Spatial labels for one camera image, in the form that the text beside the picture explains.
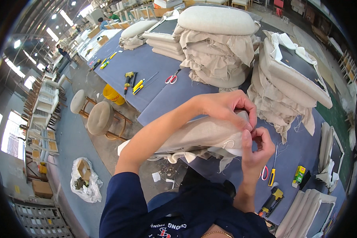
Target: red-handled scissors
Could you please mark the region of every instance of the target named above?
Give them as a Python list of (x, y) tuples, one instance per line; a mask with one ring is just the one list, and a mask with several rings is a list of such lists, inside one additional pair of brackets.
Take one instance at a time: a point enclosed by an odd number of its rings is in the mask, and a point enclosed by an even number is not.
[(177, 81), (177, 74), (178, 72), (180, 72), (181, 69), (177, 70), (175, 74), (169, 76), (167, 78), (167, 80), (165, 80), (165, 83), (170, 83), (170, 84), (174, 84)]
[(261, 177), (261, 176), (262, 176), (262, 180), (263, 180), (263, 181), (266, 180), (267, 177), (268, 177), (268, 168), (267, 168), (266, 165), (263, 167), (262, 172), (259, 174), (259, 177)]

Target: bar stool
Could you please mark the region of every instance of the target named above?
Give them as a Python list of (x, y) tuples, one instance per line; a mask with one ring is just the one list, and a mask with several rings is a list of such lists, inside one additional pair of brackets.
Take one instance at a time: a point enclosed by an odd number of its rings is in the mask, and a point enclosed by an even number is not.
[(75, 114), (80, 114), (85, 118), (89, 118), (89, 113), (85, 112), (85, 108), (89, 102), (94, 105), (97, 104), (94, 99), (87, 97), (85, 91), (81, 89), (74, 95), (73, 99), (71, 100), (70, 111)]
[[(115, 114), (124, 119), (124, 124), (119, 135), (109, 131), (114, 119), (119, 121), (119, 119), (114, 116)], [(118, 139), (124, 142), (127, 140), (122, 137), (126, 128), (126, 122), (132, 123), (132, 121), (123, 116), (120, 112), (116, 111), (108, 102), (99, 102), (90, 112), (89, 119), (87, 121), (87, 129), (95, 136), (105, 135), (109, 140)]]

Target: yellow screwdriver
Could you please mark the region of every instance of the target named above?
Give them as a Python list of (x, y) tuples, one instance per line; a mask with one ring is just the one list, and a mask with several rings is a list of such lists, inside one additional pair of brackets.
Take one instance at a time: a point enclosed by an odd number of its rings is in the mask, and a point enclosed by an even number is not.
[(274, 178), (275, 178), (275, 162), (276, 162), (276, 156), (277, 156), (277, 143), (276, 143), (276, 151), (275, 151), (275, 159), (274, 159), (274, 166), (273, 169), (271, 170), (271, 175), (270, 175), (270, 180), (268, 181), (268, 186), (272, 186), (274, 183)]

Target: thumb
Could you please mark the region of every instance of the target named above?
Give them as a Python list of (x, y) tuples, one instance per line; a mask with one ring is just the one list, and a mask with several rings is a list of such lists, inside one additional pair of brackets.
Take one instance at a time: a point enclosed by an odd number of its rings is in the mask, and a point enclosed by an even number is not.
[(248, 130), (242, 132), (242, 159), (252, 159), (252, 138)]
[(250, 123), (248, 123), (245, 119), (243, 119), (242, 117), (238, 116), (235, 112), (230, 111), (229, 115), (228, 115), (228, 119), (229, 121), (231, 121), (231, 123), (233, 123), (234, 126), (236, 126), (239, 130), (243, 131), (243, 130), (248, 130), (249, 133), (250, 131), (252, 131), (252, 126), (250, 125)]

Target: paper scrap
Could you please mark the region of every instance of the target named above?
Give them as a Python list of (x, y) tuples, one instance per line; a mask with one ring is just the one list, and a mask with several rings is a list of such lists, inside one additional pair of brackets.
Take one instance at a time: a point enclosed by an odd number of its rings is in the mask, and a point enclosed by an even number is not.
[(161, 179), (159, 172), (153, 173), (152, 177), (154, 182), (157, 182)]
[(172, 180), (172, 179), (166, 179), (165, 180), (166, 182), (172, 182), (172, 189), (175, 187), (175, 180)]

